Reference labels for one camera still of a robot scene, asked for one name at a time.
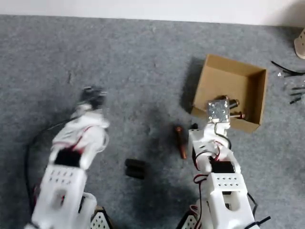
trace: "orange object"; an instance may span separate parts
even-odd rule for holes
[[[175,128],[175,132],[177,134],[177,142],[178,142],[178,147],[179,147],[181,158],[186,159],[185,145],[184,145],[183,137],[182,137],[182,127],[177,126]]]

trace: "metal bracket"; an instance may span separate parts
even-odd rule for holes
[[[229,100],[212,100],[207,107],[208,123],[228,123],[230,122]]]

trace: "brown cardboard box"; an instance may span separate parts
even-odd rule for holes
[[[227,95],[240,101],[231,112],[242,111],[246,115],[246,120],[231,118],[231,126],[253,132],[262,123],[266,87],[266,69],[209,54],[198,83],[192,114],[206,118],[207,101]]]

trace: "white plastic part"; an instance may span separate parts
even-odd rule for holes
[[[230,128],[230,123],[218,123],[216,132],[226,136],[226,130]],[[228,141],[223,137],[215,134],[215,124],[207,124],[204,130],[189,130],[188,152],[190,154],[195,151],[196,156],[204,150],[212,151],[219,154],[222,161],[231,161],[234,166],[235,173],[241,173],[240,165],[234,157],[233,151],[228,149]],[[212,172],[212,166],[209,160],[210,154],[203,154],[197,157],[198,169],[203,174]]]
[[[87,228],[96,207],[96,198],[83,192],[86,180],[87,175],[81,168],[48,165],[32,223],[40,229]]]
[[[226,136],[229,123],[207,124],[205,129],[190,130],[188,151],[197,156],[197,167],[207,180],[207,199],[202,199],[202,229],[244,229],[255,222],[247,197],[247,188],[241,168],[233,151],[228,149],[228,142],[218,134]],[[218,153],[218,160],[230,161],[235,173],[212,173],[209,157]],[[196,202],[197,216],[200,215],[200,200]]]
[[[90,229],[110,229],[103,212],[96,213],[91,221]]]
[[[87,111],[68,122],[53,139],[49,161],[53,163],[61,149],[74,146],[74,149],[82,151],[80,167],[88,169],[96,154],[102,152],[109,142],[105,130],[108,126],[109,121],[96,111]]]
[[[196,222],[197,222],[196,218],[194,216],[192,216],[192,215],[189,215],[186,218],[186,221],[184,222],[184,224],[181,227],[181,229],[194,229]]]
[[[295,53],[298,57],[305,59],[305,29],[295,39]]]
[[[75,119],[53,140],[49,164],[27,229],[87,229],[91,223],[97,201],[92,194],[84,193],[85,170],[96,154],[106,148],[109,137],[105,129],[109,122],[101,110],[92,111],[89,104],[80,105],[72,117]],[[80,167],[55,165],[58,152],[70,147],[81,154]]]

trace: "metal cylinder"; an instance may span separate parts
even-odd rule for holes
[[[238,99],[231,99],[229,100],[229,108],[233,109],[239,106],[239,100]]]

